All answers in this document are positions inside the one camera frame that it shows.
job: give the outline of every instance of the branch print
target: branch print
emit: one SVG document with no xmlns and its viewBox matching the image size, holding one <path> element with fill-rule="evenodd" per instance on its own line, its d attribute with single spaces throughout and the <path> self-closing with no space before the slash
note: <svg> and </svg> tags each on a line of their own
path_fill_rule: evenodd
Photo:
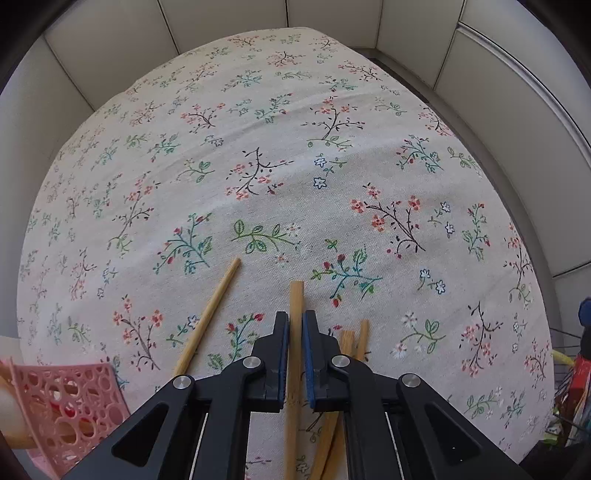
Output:
<svg viewBox="0 0 591 480">
<path fill-rule="evenodd" d="M 325 130 L 324 135 L 319 138 L 309 138 L 308 147 L 312 147 L 315 141 L 324 142 L 327 147 L 334 145 L 337 147 L 339 151 L 347 150 L 347 148 L 352 147 L 352 143 L 350 139 L 343 140 L 339 135 L 332 135 L 333 132 L 339 132 L 339 130 L 343 127 L 355 127 L 363 130 L 363 126 L 365 122 L 352 122 L 351 119 L 347 116 L 344 121 L 339 121 L 339 115 L 342 113 L 349 113 L 351 109 L 357 110 L 356 106 L 352 106 L 347 103 L 347 105 L 342 105 L 340 108 L 335 107 L 335 99 L 336 96 L 331 96 L 325 99 L 318 110 L 314 110 L 310 108 L 314 112 L 315 115 L 318 113 L 323 115 L 330 115 L 328 117 L 328 121 L 321 121 L 321 122 L 312 122 L 302 124 L 302 127 L 306 125 L 314 125 L 314 126 L 322 126 Z"/>
<path fill-rule="evenodd" d="M 150 218 L 151 212 L 154 211 L 153 207 L 145 207 L 145 202 L 142 202 L 146 195 L 151 194 L 152 191 L 154 189 L 158 189 L 158 185 L 160 185 L 160 182 L 156 183 L 154 181 L 152 181 L 150 184 L 144 185 L 144 181 L 148 173 L 150 172 L 147 171 L 144 173 L 138 179 L 138 181 L 135 182 L 135 187 L 137 190 L 124 197 L 124 203 L 129 202 L 132 203 L 132 205 L 130 205 L 128 213 L 125 215 L 118 215 L 116 218 L 113 218 L 113 221 L 119 220 L 121 223 L 123 223 L 123 227 L 116 236 L 107 242 L 107 250 L 111 248 L 113 243 L 115 243 L 115 248 L 121 252 L 122 256 L 125 255 L 129 251 L 130 243 L 133 241 L 131 238 L 128 238 L 128 228 L 133 224 L 134 220 L 137 220 L 138 218 L 148 220 Z"/>
<path fill-rule="evenodd" d="M 546 368 L 546 357 L 550 351 L 550 341 L 546 342 L 543 348 L 539 348 L 535 338 L 531 342 L 531 353 L 525 356 L 524 365 L 530 371 L 530 375 L 534 377 L 534 388 L 538 388 L 538 382 L 546 378 L 544 369 Z"/>
<path fill-rule="evenodd" d="M 503 322 L 496 321 L 494 325 L 491 322 L 486 323 L 480 302 L 474 309 L 468 305 L 468 309 L 470 310 L 470 316 L 473 316 L 476 312 L 478 313 L 478 320 L 474 325 L 466 327 L 466 330 L 462 333 L 459 348 L 462 348 L 464 341 L 470 345 L 471 357 L 462 360 L 462 371 L 468 371 L 471 377 L 475 377 L 484 368 L 481 362 L 486 360 L 489 365 L 493 364 L 497 354 L 492 354 L 490 340 L 492 339 L 492 333 L 501 328 Z"/>
<path fill-rule="evenodd" d="M 371 184 L 368 184 L 365 188 L 368 195 L 374 199 L 377 199 L 381 193 Z M 419 230 L 420 226 L 418 223 L 411 221 L 411 214 L 413 212 L 418 212 L 421 208 L 421 200 L 414 195 L 410 196 L 408 200 L 408 208 L 406 209 L 406 221 L 398 218 L 398 208 L 401 203 L 402 201 L 398 200 L 389 205 L 382 205 L 380 201 L 378 201 L 377 204 L 369 204 L 366 201 L 362 202 L 357 199 L 351 200 L 351 209 L 357 213 L 363 213 L 366 209 L 379 212 L 375 214 L 371 220 L 372 227 L 378 232 L 381 233 L 385 231 L 386 221 L 390 222 L 390 227 L 392 230 L 396 231 L 395 242 L 391 241 L 390 243 L 396 245 L 396 251 L 394 254 L 398 258 L 402 258 L 402 254 L 400 253 L 402 247 L 404 247 L 404 249 L 414 247 L 415 253 L 418 253 L 419 249 L 425 251 L 425 249 L 418 243 L 414 236 L 415 234 L 413 233 L 415 230 Z"/>
<path fill-rule="evenodd" d="M 245 70 L 244 73 L 236 75 L 236 78 L 230 80 L 227 84 L 225 84 L 222 91 L 227 92 L 230 88 L 234 88 L 238 85 L 242 85 L 244 88 L 246 88 L 251 87 L 255 83 L 260 84 L 262 80 L 262 75 L 256 75 L 260 72 L 260 70 Z"/>
<path fill-rule="evenodd" d="M 292 237 L 291 231 L 287 231 L 281 233 L 281 225 L 278 223 L 273 227 L 271 234 L 265 233 L 265 227 L 262 225 L 257 225 L 252 228 L 249 232 L 245 232 L 245 225 L 242 220 L 237 220 L 234 223 L 234 232 L 236 236 L 232 238 L 230 241 L 233 242 L 234 240 L 240 240 L 241 238 L 250 238 L 251 241 L 247 243 L 244 253 L 249 255 L 253 253 L 255 250 L 261 253 L 265 253 L 267 251 L 267 244 L 265 241 L 272 243 L 275 247 L 275 250 L 279 251 L 278 243 L 283 242 L 285 244 L 289 244 L 297 250 L 297 245 L 299 242 L 291 242 L 289 239 Z"/>
<path fill-rule="evenodd" d="M 220 103 L 215 108 L 206 109 L 202 109 L 202 107 L 199 105 L 193 105 L 193 110 L 195 110 L 195 112 L 183 113 L 181 114 L 181 118 L 184 119 L 189 125 L 194 125 L 196 123 L 196 125 L 190 131 L 190 133 L 194 134 L 197 133 L 200 129 L 215 127 L 215 125 L 212 123 L 212 120 L 214 118 L 217 118 L 216 112 L 222 109 L 225 105 L 225 103 Z"/>
<path fill-rule="evenodd" d="M 177 175 L 177 180 L 180 180 L 181 176 L 188 173 L 189 177 L 195 179 L 195 183 L 201 183 L 205 179 L 205 175 L 215 172 L 215 170 L 209 170 L 211 165 L 211 162 L 202 160 L 197 164 L 197 168 L 195 168 L 195 161 L 192 158 L 188 158 L 185 160 L 185 170 Z"/>
<path fill-rule="evenodd" d="M 458 158 L 460 160 L 460 166 L 462 168 L 474 168 L 476 173 L 478 173 L 478 176 L 482 178 L 482 169 L 480 168 L 480 165 L 470 155 L 466 157 L 462 152 L 458 152 L 456 155 L 456 152 L 452 147 L 448 147 L 447 151 L 450 154 L 450 158 Z"/>
<path fill-rule="evenodd" d="M 486 223 L 486 217 L 483 214 L 479 216 L 478 211 L 481 209 L 484 210 L 484 203 L 475 203 L 471 209 L 468 208 L 474 230 L 462 230 L 462 237 L 468 243 L 468 252 L 470 254 L 474 253 L 478 261 L 484 260 L 484 249 L 480 245 L 485 244 L 487 247 L 491 245 L 488 235 L 486 233 L 483 235 L 482 232 L 481 226 Z"/>
<path fill-rule="evenodd" d="M 290 100 L 287 98 L 290 96 L 291 93 L 286 93 L 284 95 L 279 95 L 277 98 L 270 99 L 271 106 L 269 107 L 269 110 L 265 110 L 264 108 L 255 110 L 256 119 L 264 120 L 266 124 L 271 124 L 273 123 L 276 114 L 282 113 L 285 115 L 287 110 L 282 107 L 290 104 Z"/>
<path fill-rule="evenodd" d="M 39 273 L 39 283 L 37 285 L 33 285 L 31 290 L 35 292 L 35 301 L 29 305 L 29 312 L 33 312 L 37 317 L 39 316 L 39 300 L 41 298 L 45 298 L 47 295 L 47 288 L 43 286 L 43 281 L 45 277 L 49 273 L 49 268 L 46 268 L 45 262 L 47 261 L 47 255 L 43 259 L 41 263 L 41 272 Z"/>
<path fill-rule="evenodd" d="M 281 80 L 303 80 L 312 78 L 312 74 L 310 72 L 302 72 L 301 70 L 298 70 L 297 72 L 276 72 L 275 76 L 281 77 Z"/>
<path fill-rule="evenodd" d="M 339 303 L 343 301 L 340 289 L 345 289 L 348 281 L 353 280 L 353 286 L 359 288 L 361 300 L 363 300 L 368 293 L 373 294 L 375 292 L 375 283 L 382 280 L 382 277 L 368 277 L 362 274 L 363 264 L 368 259 L 365 246 L 353 252 L 351 262 L 347 262 L 348 265 L 345 263 L 346 258 L 345 254 L 338 254 L 336 267 L 333 263 L 326 261 L 323 264 L 324 270 L 313 269 L 310 278 L 311 280 L 322 280 L 323 275 L 329 275 L 331 280 L 339 280 L 334 293 L 329 297 L 335 307 L 338 307 Z"/>
<path fill-rule="evenodd" d="M 402 116 L 403 113 L 408 113 L 406 110 L 401 110 L 399 104 L 393 102 L 386 103 L 386 101 L 381 97 L 376 97 L 375 102 L 376 105 L 374 106 L 374 110 L 376 112 L 392 110 L 396 116 Z"/>
<path fill-rule="evenodd" d="M 276 51 L 273 55 L 267 57 L 267 63 L 278 68 L 299 65 L 301 62 L 296 59 L 301 57 L 305 57 L 305 55 L 290 55 L 286 51 Z"/>
<path fill-rule="evenodd" d="M 176 348 L 177 345 L 184 345 L 185 341 L 186 341 L 186 335 L 189 332 L 189 329 L 195 330 L 195 325 L 197 325 L 197 322 L 199 321 L 199 319 L 197 318 L 196 315 L 191 315 L 190 317 L 187 317 L 187 321 L 184 322 L 182 325 L 177 325 L 177 329 L 174 333 L 171 333 L 165 340 L 167 342 L 171 342 L 173 345 L 173 348 Z"/>
<path fill-rule="evenodd" d="M 235 194 L 237 200 L 244 200 L 247 199 L 249 194 L 252 195 L 259 195 L 257 192 L 253 190 L 254 185 L 253 182 L 256 181 L 257 183 L 267 185 L 267 192 L 275 195 L 275 190 L 278 187 L 283 186 L 283 183 L 274 184 L 269 186 L 271 183 L 271 173 L 273 172 L 274 168 L 284 167 L 293 163 L 293 160 L 286 161 L 280 160 L 276 164 L 271 164 L 271 162 L 263 163 L 261 161 L 262 153 L 260 152 L 260 147 L 257 147 L 256 150 L 246 153 L 246 150 L 242 150 L 244 153 L 244 157 L 249 157 L 250 155 L 254 154 L 255 160 L 249 161 L 248 166 L 243 164 L 237 164 L 236 167 L 230 170 L 226 180 L 229 179 L 233 174 L 237 174 L 239 176 L 239 184 L 235 187 L 227 187 L 226 188 L 226 195 Z"/>
<path fill-rule="evenodd" d="M 503 389 L 501 387 L 497 387 L 496 389 L 491 390 L 488 396 L 481 395 L 478 399 L 475 399 L 474 395 L 470 395 L 466 401 L 466 410 L 463 412 L 463 414 L 470 414 L 470 419 L 474 420 L 477 416 L 482 415 L 486 409 L 486 419 L 488 420 L 490 417 L 492 417 L 492 411 L 493 408 L 495 408 L 495 404 L 497 404 L 499 407 L 503 406 L 503 400 L 501 398 L 502 392 Z"/>
<path fill-rule="evenodd" d="M 412 333 L 409 333 L 407 336 L 402 338 L 395 346 L 394 350 L 392 350 L 394 356 L 398 359 L 403 359 L 406 356 L 407 347 L 404 342 L 411 338 L 417 338 L 417 344 L 414 347 L 414 350 L 417 353 L 423 352 L 423 346 L 420 345 L 421 340 L 425 339 L 428 342 L 427 346 L 427 354 L 431 355 L 435 351 L 437 346 L 437 342 L 443 340 L 447 335 L 443 336 L 435 336 L 437 331 L 439 330 L 439 321 L 438 320 L 425 320 L 424 325 L 424 332 L 417 330 L 417 317 L 414 312 L 406 312 L 406 314 L 400 319 L 400 322 L 404 324 L 407 328 L 412 330 Z"/>
<path fill-rule="evenodd" d="M 97 165 L 107 165 L 107 162 L 113 160 L 113 155 L 117 152 L 117 147 L 115 146 L 119 138 L 114 138 L 111 140 L 111 144 L 108 147 L 105 147 L 102 153 L 99 155 L 99 158 L 95 161 L 95 164 L 91 166 L 90 170 L 94 170 Z"/>
<path fill-rule="evenodd" d="M 70 299 L 72 301 L 81 300 L 85 290 L 86 276 L 88 272 L 92 272 L 95 268 L 95 264 L 86 263 L 86 248 L 80 250 L 80 261 L 72 267 L 71 277 L 74 277 L 74 283 L 70 287 Z"/>
<path fill-rule="evenodd" d="M 343 90 L 351 91 L 357 88 L 357 85 L 349 83 L 349 79 L 336 79 L 332 75 L 325 75 L 326 79 L 324 82 L 318 82 L 321 85 L 328 85 L 331 92 L 336 92 L 339 88 Z"/>
<path fill-rule="evenodd" d="M 177 255 L 181 255 L 185 259 L 185 275 L 193 275 L 199 264 L 204 264 L 209 268 L 205 256 L 212 250 L 212 237 L 207 236 L 203 240 L 197 241 L 195 240 L 197 234 L 194 232 L 195 227 L 203 222 L 208 222 L 210 216 L 211 213 L 205 216 L 197 216 L 196 213 L 192 213 L 187 220 L 190 227 L 174 229 L 174 236 L 166 240 L 164 250 L 158 252 L 161 262 L 157 262 L 153 268 L 156 274 L 160 272 L 163 266 L 170 265 L 177 258 Z"/>
<path fill-rule="evenodd" d="M 514 250 L 519 249 L 519 251 L 515 254 L 517 260 L 512 262 L 505 261 L 505 264 L 503 265 L 503 267 L 511 267 L 513 270 L 517 270 L 517 274 L 519 275 L 517 279 L 517 285 L 509 290 L 509 302 L 513 301 L 513 293 L 515 292 L 517 294 L 517 299 L 523 302 L 523 308 L 527 310 L 533 301 L 531 296 L 531 285 L 526 287 L 525 283 L 522 283 L 522 280 L 525 277 L 525 273 L 527 271 L 533 272 L 533 267 L 527 252 L 522 246 L 521 239 L 515 232 L 515 227 L 512 223 L 509 224 L 509 230 L 511 230 L 515 236 L 510 236 L 508 241 L 506 238 L 503 239 L 505 242 L 507 242 L 507 248 Z"/>
<path fill-rule="evenodd" d="M 72 332 L 72 341 L 79 342 L 82 345 L 90 343 L 88 334 L 90 329 L 84 326 L 84 323 L 78 324 L 78 322 L 72 322 L 71 317 L 68 317 L 68 331 Z"/>
<path fill-rule="evenodd" d="M 127 325 L 123 332 L 123 341 L 126 345 L 135 342 L 138 350 L 131 355 L 131 364 L 134 365 L 138 372 L 141 372 L 141 367 L 150 366 L 150 370 L 154 368 L 160 370 L 160 367 L 152 357 L 152 349 L 156 348 L 156 341 L 151 340 L 153 328 L 159 328 L 162 325 L 164 316 L 159 310 L 154 310 L 152 317 L 148 320 L 146 317 L 137 317 L 137 320 L 131 319 L 131 299 L 126 295 L 121 298 L 124 301 L 124 313 L 119 313 L 117 310 L 113 314 L 113 322 L 117 326 L 121 323 Z"/>
<path fill-rule="evenodd" d="M 263 320 L 263 313 L 251 313 L 244 315 L 236 322 L 228 323 L 226 331 L 230 335 L 230 352 L 228 353 L 229 363 L 235 362 L 243 357 L 242 349 L 246 345 L 254 345 L 258 338 L 256 332 L 249 332 L 245 335 L 246 328 L 252 323 L 258 323 Z M 207 363 L 214 370 L 222 370 L 224 367 L 222 356 L 219 353 L 208 354 L 209 362 Z"/>
<path fill-rule="evenodd" d="M 154 101 L 152 100 L 150 103 L 145 103 L 144 108 L 140 108 L 134 112 L 134 117 L 129 121 L 129 124 L 132 127 L 136 127 L 137 125 L 143 125 L 144 120 L 146 123 L 150 123 L 155 117 L 155 111 L 163 106 L 163 103 L 159 105 L 154 105 Z"/>
<path fill-rule="evenodd" d="M 178 133 L 171 135 L 168 138 L 166 138 L 166 134 L 160 135 L 160 142 L 156 143 L 152 148 L 148 150 L 148 153 L 154 152 L 154 155 L 152 155 L 152 163 L 154 162 L 154 160 L 156 160 L 156 156 L 158 154 L 164 152 L 164 155 L 166 156 L 173 153 L 175 148 L 180 147 L 180 143 L 175 143 L 177 138 Z"/>
<path fill-rule="evenodd" d="M 435 173 L 437 168 L 443 171 L 443 168 L 439 164 L 441 159 L 437 152 L 433 151 L 427 153 L 425 142 L 428 142 L 428 138 L 417 138 L 415 135 L 409 135 L 411 140 L 408 138 L 404 139 L 404 145 L 401 145 L 396 150 L 396 155 L 400 156 L 400 160 L 396 162 L 396 165 L 400 167 L 400 170 L 404 170 L 404 167 L 413 164 L 415 160 L 422 160 L 425 162 L 425 167 L 429 173 Z"/>
<path fill-rule="evenodd" d="M 363 80 L 364 82 L 368 82 L 370 79 L 382 81 L 382 79 L 378 78 L 377 71 L 374 67 L 358 67 L 352 61 L 347 60 L 344 65 L 339 65 L 339 68 L 348 69 L 349 73 L 360 75 L 359 80 Z"/>
<path fill-rule="evenodd" d="M 422 113 L 418 114 L 418 117 L 424 118 L 428 122 L 425 124 L 427 130 L 433 130 L 434 132 L 437 132 L 437 135 L 441 135 L 442 137 L 454 136 L 449 127 L 444 124 L 437 114 L 428 106 L 423 108 Z"/>
<path fill-rule="evenodd" d="M 181 85 L 184 86 L 177 90 L 177 94 L 180 93 L 181 90 L 194 93 L 199 87 L 199 80 L 215 75 L 217 71 L 214 69 L 218 66 L 219 65 L 207 61 L 203 65 L 197 67 L 189 74 L 190 77 L 187 80 L 181 82 Z"/>
</svg>

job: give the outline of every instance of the pink flower print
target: pink flower print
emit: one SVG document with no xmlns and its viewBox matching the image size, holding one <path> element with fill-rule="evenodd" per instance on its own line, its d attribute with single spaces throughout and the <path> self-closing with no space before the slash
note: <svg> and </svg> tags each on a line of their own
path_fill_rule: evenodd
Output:
<svg viewBox="0 0 591 480">
<path fill-rule="evenodd" d="M 371 220 L 371 226 L 374 227 L 378 232 L 384 231 L 384 224 L 385 223 L 386 223 L 386 221 L 377 215 L 374 215 L 374 217 Z"/>
<path fill-rule="evenodd" d="M 408 204 L 413 208 L 413 210 L 415 212 L 418 212 L 421 208 L 421 200 L 416 198 L 414 195 L 410 196 L 410 200 L 408 201 Z"/>
<path fill-rule="evenodd" d="M 490 356 L 490 354 L 491 354 L 491 343 L 490 342 L 483 343 L 480 346 L 480 348 L 482 349 L 482 355 Z"/>
<path fill-rule="evenodd" d="M 370 185 L 368 187 L 368 195 L 370 197 L 373 197 L 373 198 L 377 199 L 378 198 L 378 195 L 380 193 L 382 193 L 382 192 L 380 190 L 378 190 L 374 185 Z"/>
<path fill-rule="evenodd" d="M 131 343 L 131 332 L 127 328 L 123 332 L 123 341 L 126 345 L 129 345 Z"/>
<path fill-rule="evenodd" d="M 162 323 L 163 315 L 160 313 L 159 310 L 154 310 L 154 314 L 152 315 L 152 323 L 159 327 Z"/>
<path fill-rule="evenodd" d="M 351 200 L 351 210 L 355 210 L 357 213 L 363 213 L 363 203 L 359 200 Z"/>
</svg>

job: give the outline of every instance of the bamboo skewer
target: bamboo skewer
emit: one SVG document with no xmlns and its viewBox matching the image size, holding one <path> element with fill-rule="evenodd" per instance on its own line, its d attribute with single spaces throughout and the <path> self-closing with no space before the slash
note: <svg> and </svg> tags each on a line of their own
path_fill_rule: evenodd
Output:
<svg viewBox="0 0 591 480">
<path fill-rule="evenodd" d="M 290 283 L 290 348 L 285 396 L 284 480 L 296 480 L 297 432 L 300 427 L 301 322 L 304 282 Z"/>
<path fill-rule="evenodd" d="M 369 320 L 361 320 L 361 329 L 359 332 L 359 343 L 357 344 L 357 352 L 355 353 L 355 359 L 361 362 L 365 361 L 365 352 L 368 347 L 369 339 Z M 332 447 L 326 466 L 324 467 L 324 473 L 322 474 L 322 480 L 334 480 L 339 473 L 339 467 L 343 463 L 345 458 L 345 430 L 343 429 L 342 416 L 339 422 L 337 422 L 335 437 L 333 439 Z"/>
<path fill-rule="evenodd" d="M 353 355 L 353 348 L 355 345 L 355 332 L 352 330 L 343 330 L 340 337 L 340 352 L 344 355 Z M 329 457 L 330 445 L 333 443 L 333 436 L 340 413 L 338 411 L 330 411 L 324 414 L 324 424 L 320 432 L 320 440 L 314 455 L 314 462 L 312 463 L 312 470 L 308 480 L 320 480 L 322 472 Z"/>
<path fill-rule="evenodd" d="M 183 348 L 183 352 L 181 353 L 180 358 L 177 361 L 176 366 L 174 367 L 173 377 L 177 375 L 183 375 L 187 368 L 189 367 L 191 360 L 193 359 L 193 355 L 195 350 L 199 346 L 201 339 L 203 338 L 203 334 L 207 329 L 209 321 L 212 319 L 213 314 L 215 313 L 217 306 L 219 305 L 224 293 L 228 289 L 228 285 L 230 284 L 232 277 L 236 273 L 236 270 L 240 266 L 240 258 L 236 257 L 232 260 L 232 263 L 224 273 L 224 276 L 220 280 L 220 283 L 217 284 L 215 291 L 213 292 L 212 297 L 207 302 L 203 313 L 201 314 L 201 318 L 197 322 L 197 326 L 195 330 L 189 337 L 189 341 L 185 344 Z"/>
</svg>

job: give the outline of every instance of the table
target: table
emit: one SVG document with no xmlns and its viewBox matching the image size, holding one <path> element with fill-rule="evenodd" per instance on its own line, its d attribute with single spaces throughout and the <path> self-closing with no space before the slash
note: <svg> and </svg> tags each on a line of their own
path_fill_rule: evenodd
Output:
<svg viewBox="0 0 591 480">
<path fill-rule="evenodd" d="M 136 410 L 238 255 L 196 378 L 247 356 L 304 279 L 325 333 L 371 319 L 375 372 L 422 376 L 515 461 L 541 437 L 550 336 L 501 200 L 435 112 L 308 28 L 184 53 L 63 145 L 22 251 L 25 362 L 110 362 Z M 303 405 L 302 478 L 316 420 Z M 282 475 L 282 423 L 254 416 L 247 478 Z"/>
</svg>

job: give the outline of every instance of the pink basket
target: pink basket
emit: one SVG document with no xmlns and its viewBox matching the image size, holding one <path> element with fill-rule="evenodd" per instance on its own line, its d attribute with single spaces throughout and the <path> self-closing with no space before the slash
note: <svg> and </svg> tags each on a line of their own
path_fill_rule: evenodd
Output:
<svg viewBox="0 0 591 480">
<path fill-rule="evenodd" d="M 109 364 L 10 364 L 18 402 L 38 449 L 37 468 L 59 479 L 129 417 Z"/>
</svg>

